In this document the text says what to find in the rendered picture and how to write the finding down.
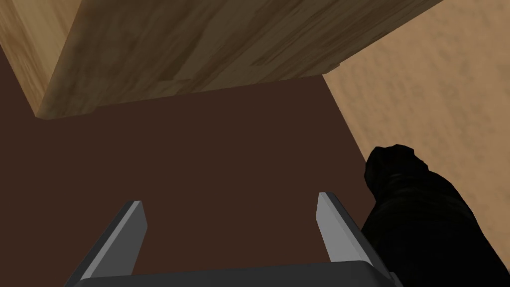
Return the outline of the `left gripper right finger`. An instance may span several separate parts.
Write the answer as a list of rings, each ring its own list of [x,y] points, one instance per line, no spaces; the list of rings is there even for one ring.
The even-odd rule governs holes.
[[[316,222],[331,262],[364,261],[383,276],[390,272],[332,192],[320,192]]]

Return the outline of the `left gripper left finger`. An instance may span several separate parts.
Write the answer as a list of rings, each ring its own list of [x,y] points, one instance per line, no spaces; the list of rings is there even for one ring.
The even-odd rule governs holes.
[[[142,202],[127,202],[65,285],[74,286],[88,278],[131,275],[146,231],[147,221]]]

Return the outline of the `light wooden cabinet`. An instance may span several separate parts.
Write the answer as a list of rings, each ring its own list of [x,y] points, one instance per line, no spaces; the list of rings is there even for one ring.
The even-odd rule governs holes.
[[[0,0],[36,117],[322,75],[442,0]]]

